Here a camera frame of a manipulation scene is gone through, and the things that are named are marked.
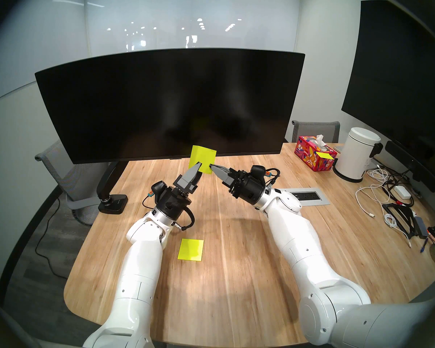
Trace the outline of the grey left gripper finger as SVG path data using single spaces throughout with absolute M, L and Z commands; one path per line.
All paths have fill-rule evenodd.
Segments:
M 188 171 L 185 172 L 184 175 L 179 175 L 177 179 L 174 181 L 173 185 L 181 191 L 188 191 L 190 186 L 190 181 L 188 177 Z
M 190 186 L 188 190 L 190 194 L 195 192 L 198 187 L 198 182 L 202 177 L 203 172 L 200 171 L 201 166 L 202 162 L 198 161 L 195 165 L 188 169 L 188 177 L 190 178 Z

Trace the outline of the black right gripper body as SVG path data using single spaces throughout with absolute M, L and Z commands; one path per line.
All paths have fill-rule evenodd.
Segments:
M 229 187 L 229 193 L 236 199 L 241 198 L 251 205 L 255 205 L 265 191 L 266 171 L 236 171 L 234 185 Z

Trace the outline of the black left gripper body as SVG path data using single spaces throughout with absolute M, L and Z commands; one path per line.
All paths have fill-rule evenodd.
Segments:
M 195 219 L 188 208 L 191 201 L 176 187 L 168 187 L 166 184 L 155 184 L 155 209 L 163 213 L 169 219 L 179 219 L 185 211 L 191 219 Z

